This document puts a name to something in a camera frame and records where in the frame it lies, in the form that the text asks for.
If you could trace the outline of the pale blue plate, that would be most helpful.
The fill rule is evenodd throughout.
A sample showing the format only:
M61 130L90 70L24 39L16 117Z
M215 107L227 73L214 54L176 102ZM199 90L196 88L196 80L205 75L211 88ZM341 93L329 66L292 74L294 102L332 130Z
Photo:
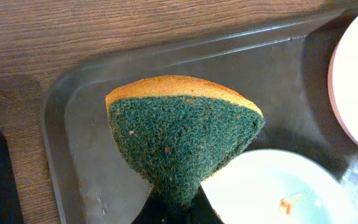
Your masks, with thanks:
M358 189L293 152L246 152L201 187L223 223L358 223Z

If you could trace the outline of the brown plastic serving tray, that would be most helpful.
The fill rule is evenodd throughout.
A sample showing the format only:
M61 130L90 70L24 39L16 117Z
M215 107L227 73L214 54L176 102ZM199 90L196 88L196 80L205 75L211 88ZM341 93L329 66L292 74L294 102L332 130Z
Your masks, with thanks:
M62 223L130 223L150 185L114 147L105 97L159 75L190 75L253 101L266 124L250 149L284 149L325 167L349 194L358 222L358 146L328 95L332 52L358 7L207 39L100 57L66 73L44 99L41 128Z

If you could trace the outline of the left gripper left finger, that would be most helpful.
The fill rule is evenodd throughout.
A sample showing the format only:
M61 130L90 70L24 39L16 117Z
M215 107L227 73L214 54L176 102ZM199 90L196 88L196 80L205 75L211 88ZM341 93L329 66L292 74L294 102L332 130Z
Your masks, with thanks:
M132 224L169 224L173 223L167 206L164 204L161 195L153 189L148 196L142 210L132 221Z

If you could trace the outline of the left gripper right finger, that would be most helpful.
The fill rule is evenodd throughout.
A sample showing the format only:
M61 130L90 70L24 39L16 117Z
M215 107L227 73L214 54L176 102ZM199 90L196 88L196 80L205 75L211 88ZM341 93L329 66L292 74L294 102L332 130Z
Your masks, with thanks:
M199 192L192 203L192 224L223 224L210 205L202 188L199 188Z

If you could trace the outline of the green and orange sponge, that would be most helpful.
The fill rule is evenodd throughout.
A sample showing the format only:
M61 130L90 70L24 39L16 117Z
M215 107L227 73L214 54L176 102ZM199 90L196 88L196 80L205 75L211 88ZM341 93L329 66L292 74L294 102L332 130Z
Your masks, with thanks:
M265 125L261 110L238 92L182 75L117 87L105 103L121 156L173 215L185 213L202 181L244 152Z

